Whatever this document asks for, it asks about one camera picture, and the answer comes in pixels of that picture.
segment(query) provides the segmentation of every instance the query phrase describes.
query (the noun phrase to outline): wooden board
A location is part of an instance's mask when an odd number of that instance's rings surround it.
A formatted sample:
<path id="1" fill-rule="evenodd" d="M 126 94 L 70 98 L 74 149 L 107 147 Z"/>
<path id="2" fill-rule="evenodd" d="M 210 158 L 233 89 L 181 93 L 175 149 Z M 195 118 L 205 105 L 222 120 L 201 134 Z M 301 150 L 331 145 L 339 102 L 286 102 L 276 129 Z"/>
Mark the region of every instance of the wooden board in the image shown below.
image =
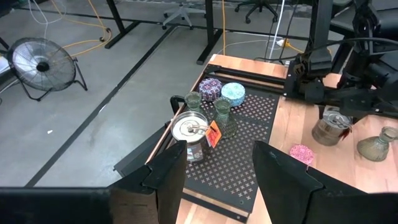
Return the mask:
<path id="1" fill-rule="evenodd" d="M 210 62 L 226 68 L 245 70 L 284 78 L 286 69 L 273 63 L 257 62 L 242 58 L 215 55 Z M 340 79 L 338 74 L 329 74 L 324 83 L 334 87 Z M 344 141 L 326 147 L 313 140 L 311 129 L 317 122 L 316 106 L 305 105 L 281 97 L 269 144 L 288 152 L 294 144 L 304 144 L 315 153 L 313 167 L 365 192 L 398 192 L 398 142 L 390 145 L 388 157 L 383 162 L 371 162 L 356 151 L 356 143 L 380 133 L 383 126 L 398 128 L 398 121 L 378 116 L 368 116 L 353 128 Z M 201 206 L 181 200 L 177 223 L 231 224 L 240 223 Z M 257 191 L 254 210 L 248 223 L 271 223 L 260 190 Z"/>

